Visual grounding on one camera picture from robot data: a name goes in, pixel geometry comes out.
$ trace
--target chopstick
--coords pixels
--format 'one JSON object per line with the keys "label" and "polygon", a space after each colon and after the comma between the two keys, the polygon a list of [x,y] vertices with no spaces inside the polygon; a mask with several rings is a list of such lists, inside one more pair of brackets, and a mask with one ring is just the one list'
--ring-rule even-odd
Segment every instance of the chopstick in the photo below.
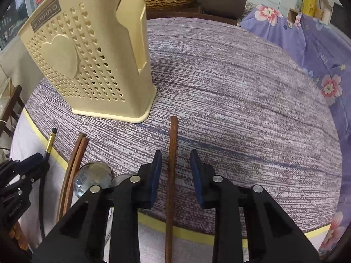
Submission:
{"label": "chopstick", "polygon": [[175,169],[177,167],[177,135],[178,135],[178,118],[176,116],[173,116],[171,117],[170,148],[169,148],[169,156],[168,156],[165,263],[172,262],[174,190],[175,190],[174,182],[176,179]]}
{"label": "chopstick", "polygon": [[85,153],[85,149],[87,148],[88,142],[89,142],[89,139],[84,136],[82,138],[82,141],[80,142],[80,145],[79,145],[79,148],[77,151],[77,155],[74,159],[72,171],[71,171],[70,177],[68,179],[67,191],[66,191],[66,196],[64,199],[64,208],[63,208],[62,216],[64,216],[64,214],[71,208],[74,176],[80,168],[80,164],[82,163],[82,159],[83,159],[83,156]]}
{"label": "chopstick", "polygon": [[58,222],[62,215],[63,215],[63,210],[64,210],[64,199],[66,198],[66,192],[67,192],[67,185],[68,185],[68,180],[70,178],[71,172],[72,172],[72,167],[73,167],[73,163],[74,163],[74,159],[77,155],[79,146],[80,146],[80,142],[82,141],[82,138],[85,136],[84,133],[80,133],[78,136],[77,141],[75,142],[72,154],[71,154],[71,158],[70,158],[70,162],[68,163],[67,166],[67,170],[66,173],[64,175],[64,181],[62,183],[62,188],[61,188],[61,194],[60,194],[60,199],[59,199],[59,206],[57,209],[57,217],[56,217],[56,222]]}

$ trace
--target basket base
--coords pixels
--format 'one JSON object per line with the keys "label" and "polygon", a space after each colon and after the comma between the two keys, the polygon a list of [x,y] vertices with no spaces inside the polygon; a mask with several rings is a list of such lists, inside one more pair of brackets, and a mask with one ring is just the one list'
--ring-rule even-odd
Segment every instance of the basket base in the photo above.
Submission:
{"label": "basket base", "polygon": [[154,87],[155,93],[153,94],[153,98],[151,99],[150,105],[147,107],[145,113],[139,118],[130,118],[130,117],[124,117],[124,116],[110,115],[110,114],[101,114],[96,112],[79,111],[75,109],[72,109],[72,113],[77,115],[89,116],[89,117],[115,119],[117,121],[123,121],[128,123],[142,123],[148,118],[151,111],[152,104],[156,96],[157,88],[155,85],[153,85],[153,87]]}

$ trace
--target pink flower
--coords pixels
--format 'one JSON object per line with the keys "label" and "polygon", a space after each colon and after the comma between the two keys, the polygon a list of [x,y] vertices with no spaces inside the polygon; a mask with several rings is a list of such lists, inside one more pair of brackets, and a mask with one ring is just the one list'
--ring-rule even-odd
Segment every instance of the pink flower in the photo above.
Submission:
{"label": "pink flower", "polygon": [[301,16],[299,15],[296,16],[294,25],[297,26],[298,28],[301,26]]}
{"label": "pink flower", "polygon": [[268,22],[272,25],[275,26],[278,22],[277,17],[282,18],[282,14],[279,13],[277,10],[273,8],[269,8],[263,5],[257,5],[258,11],[255,12],[255,18],[258,21],[265,21],[268,20]]}
{"label": "pink flower", "polygon": [[335,97],[340,97],[343,93],[343,88],[339,85],[340,82],[341,77],[339,75],[335,75],[333,78],[330,78],[330,75],[324,75],[323,77],[321,92],[329,106],[335,103]]}
{"label": "pink flower", "polygon": [[328,233],[321,244],[321,250],[331,250],[333,244],[337,243],[341,236],[344,234],[345,228],[343,226],[339,226],[342,220],[343,213],[340,211],[336,212],[331,222]]}

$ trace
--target black cable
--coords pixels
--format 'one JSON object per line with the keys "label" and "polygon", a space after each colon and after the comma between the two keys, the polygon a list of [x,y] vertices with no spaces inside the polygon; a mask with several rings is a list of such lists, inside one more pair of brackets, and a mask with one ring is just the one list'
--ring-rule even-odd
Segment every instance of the black cable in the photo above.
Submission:
{"label": "black cable", "polygon": [[[44,161],[49,161],[50,153],[52,149],[52,144],[54,143],[55,136],[57,133],[57,129],[53,128],[52,132],[49,136],[49,140],[47,142],[47,146],[45,149]],[[45,232],[44,232],[44,187],[45,187],[45,177],[46,173],[40,178],[39,184],[39,227],[40,227],[40,234],[41,239],[44,240]]]}

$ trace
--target purple floral fabric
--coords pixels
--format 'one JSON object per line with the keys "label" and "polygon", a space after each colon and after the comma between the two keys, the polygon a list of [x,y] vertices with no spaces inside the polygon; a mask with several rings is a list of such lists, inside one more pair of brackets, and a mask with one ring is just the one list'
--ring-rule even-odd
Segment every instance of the purple floral fabric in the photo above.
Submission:
{"label": "purple floral fabric", "polygon": [[257,6],[240,26],[273,42],[303,68],[318,88],[334,119],[343,155],[342,186],[337,211],[320,252],[332,250],[351,222],[351,45],[320,20],[299,14],[295,23],[277,18],[273,26],[263,14],[275,13],[264,5]]}

